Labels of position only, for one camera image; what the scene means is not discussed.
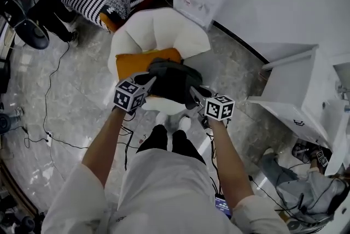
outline white sleeve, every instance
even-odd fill
[[[107,207],[99,179],[78,164],[54,199],[42,233],[95,233]]]
[[[265,198],[251,195],[242,199],[232,211],[231,221],[243,233],[290,233],[285,222]]]

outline black and white cube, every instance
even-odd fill
[[[114,103],[127,112],[142,106],[144,98],[145,91],[127,80],[116,86]]]
[[[223,95],[206,100],[205,115],[216,120],[231,118],[234,114],[235,101]]]

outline gray pants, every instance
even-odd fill
[[[274,153],[263,155],[258,166],[273,186],[299,179],[292,170],[281,167],[277,163]]]

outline pillow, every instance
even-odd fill
[[[152,50],[141,54],[116,55],[116,68],[119,80],[128,78],[134,73],[146,72],[153,59],[162,58],[180,63],[180,53],[175,48]]]

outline black pants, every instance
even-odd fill
[[[163,149],[166,150],[168,143],[167,131],[163,125],[157,125],[153,128],[149,138],[143,142],[136,153],[147,149]],[[173,134],[173,153],[193,157],[204,162],[203,157],[198,153],[192,142],[187,139],[186,133],[178,130]]]
[[[35,2],[37,3],[29,10],[28,17],[38,21],[62,41],[70,42],[73,33],[66,29],[60,19],[66,23],[72,22],[75,12],[69,11],[60,0],[35,0]]]

